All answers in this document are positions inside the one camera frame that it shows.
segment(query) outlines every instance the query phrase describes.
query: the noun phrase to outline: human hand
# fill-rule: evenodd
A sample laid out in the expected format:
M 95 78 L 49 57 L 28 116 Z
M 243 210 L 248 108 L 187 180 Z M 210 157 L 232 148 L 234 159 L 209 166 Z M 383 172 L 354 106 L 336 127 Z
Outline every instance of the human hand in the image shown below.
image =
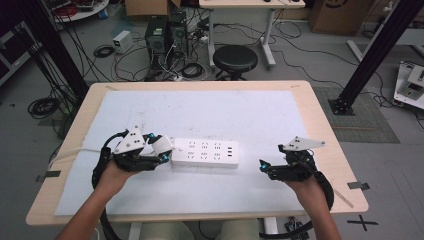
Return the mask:
M 109 200 L 121 191 L 128 178 L 137 173 L 139 172 L 124 171 L 116 165 L 114 160 L 111 160 L 106 166 L 106 169 L 100 177 L 100 181 L 94 191 Z

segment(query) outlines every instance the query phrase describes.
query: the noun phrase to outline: gray floor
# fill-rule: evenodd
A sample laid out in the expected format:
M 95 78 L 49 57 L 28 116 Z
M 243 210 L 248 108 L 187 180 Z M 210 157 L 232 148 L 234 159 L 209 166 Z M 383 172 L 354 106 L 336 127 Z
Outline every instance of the gray floor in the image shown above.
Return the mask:
M 293 44 L 308 50 L 328 51 L 354 63 L 357 61 L 346 45 L 346 40 L 354 39 L 361 48 L 368 42 L 360 35 L 344 37 L 313 34 L 306 22 L 297 24 L 302 30 L 302 36 L 291 40 Z M 86 52 L 91 56 L 97 46 L 110 44 L 110 40 L 122 30 L 138 32 L 143 36 L 146 24 L 129 22 L 125 17 L 115 16 L 106 20 L 92 17 L 76 22 L 74 26 Z M 262 25 L 253 27 L 263 31 Z M 297 29 L 290 23 L 283 24 L 282 29 L 289 34 L 297 34 Z M 252 40 L 240 31 L 218 27 L 216 32 L 223 32 L 216 34 L 218 42 L 252 43 Z M 246 33 L 252 34 L 250 30 L 246 30 Z M 74 45 L 65 32 L 62 32 L 62 36 L 80 67 Z M 318 80 L 335 81 L 345 86 L 356 69 L 356 66 L 334 56 L 299 51 L 281 39 L 277 39 L 271 48 L 283 51 L 290 64 L 303 66 L 310 76 Z M 252 49 L 258 53 L 261 60 L 254 70 L 244 74 L 249 80 L 304 79 L 311 82 L 312 86 L 336 86 L 312 81 L 301 69 L 287 66 L 281 53 L 277 52 L 274 56 L 278 66 L 267 71 L 258 47 L 253 46 Z M 206 48 L 203 47 L 198 52 L 199 56 L 203 56 L 199 62 L 206 64 Z M 111 74 L 112 59 L 109 57 L 96 61 L 96 65 L 108 77 Z M 134 73 L 147 66 L 148 61 L 146 50 L 139 50 L 122 60 L 120 68 Z M 408 46 L 396 46 L 390 52 L 378 69 L 384 82 L 383 93 L 390 99 L 393 96 L 400 61 L 424 64 L 424 59 Z M 97 81 L 92 73 L 87 75 L 86 80 Z M 378 92 L 379 79 L 374 76 L 366 87 L 370 91 Z M 49 92 L 47 81 L 32 61 L 26 63 L 0 87 L 0 152 L 3 159 L 0 168 L 0 239 L 52 239 L 61 229 L 61 226 L 32 227 L 25 223 L 26 215 L 41 187 L 41 183 L 35 179 L 45 172 L 51 153 L 61 143 L 51 126 L 39 126 L 39 120 L 32 119 L 27 113 L 27 106 L 32 101 L 46 97 Z M 415 110 L 424 115 L 422 110 Z M 364 231 L 360 224 L 347 223 L 347 220 L 359 220 L 359 214 L 334 217 L 344 239 L 424 239 L 424 177 L 421 175 L 424 169 L 424 130 L 406 110 L 381 108 L 381 112 L 399 138 L 400 144 L 341 143 L 357 179 L 371 187 L 364 192 L 369 210 L 360 214 L 365 221 L 377 222 L 379 225 L 366 225 L 367 231 Z M 286 219 L 279 219 L 281 231 L 284 231 L 285 221 Z M 197 230 L 196 222 L 188 225 L 193 229 L 196 239 L 203 239 Z M 202 222 L 202 229 L 211 237 L 218 233 L 219 226 L 219 221 Z M 127 236 L 128 224 L 117 224 L 116 228 L 122 237 Z M 314 239 L 313 231 L 310 231 L 310 235 Z

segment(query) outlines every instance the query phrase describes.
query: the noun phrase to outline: stool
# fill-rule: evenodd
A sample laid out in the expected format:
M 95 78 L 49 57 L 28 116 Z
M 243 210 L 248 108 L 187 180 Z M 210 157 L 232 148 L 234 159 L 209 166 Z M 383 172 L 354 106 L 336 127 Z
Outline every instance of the stool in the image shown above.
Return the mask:
M 216 74 L 216 81 L 225 81 L 230 78 L 231 81 L 239 79 L 246 80 L 241 76 L 242 73 L 248 72 L 258 64 L 258 56 L 251 49 L 238 46 L 227 45 L 219 48 L 213 54 L 213 62 L 221 71 Z

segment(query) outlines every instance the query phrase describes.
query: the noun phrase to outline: power strip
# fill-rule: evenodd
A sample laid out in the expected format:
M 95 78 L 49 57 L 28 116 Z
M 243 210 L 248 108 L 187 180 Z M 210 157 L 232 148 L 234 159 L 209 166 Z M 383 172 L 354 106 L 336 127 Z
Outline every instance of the power strip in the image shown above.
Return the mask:
M 171 161 L 174 165 L 237 168 L 239 143 L 176 138 Z

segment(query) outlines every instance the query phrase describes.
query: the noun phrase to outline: forearm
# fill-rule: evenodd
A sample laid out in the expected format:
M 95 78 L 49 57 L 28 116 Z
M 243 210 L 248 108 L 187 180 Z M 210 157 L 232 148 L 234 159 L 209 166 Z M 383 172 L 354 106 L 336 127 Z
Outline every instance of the forearm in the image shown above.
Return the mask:
M 324 192 L 320 187 L 301 189 L 296 192 L 296 195 L 311 218 L 318 240 L 341 239 L 337 225 L 328 210 Z
M 56 239 L 90 239 L 110 199 L 110 196 L 94 190 Z
M 342 239 L 337 229 L 337 225 L 334 222 L 330 212 L 323 211 L 318 215 L 309 215 L 312 221 L 312 225 L 315 229 L 315 235 L 317 240 L 339 240 Z

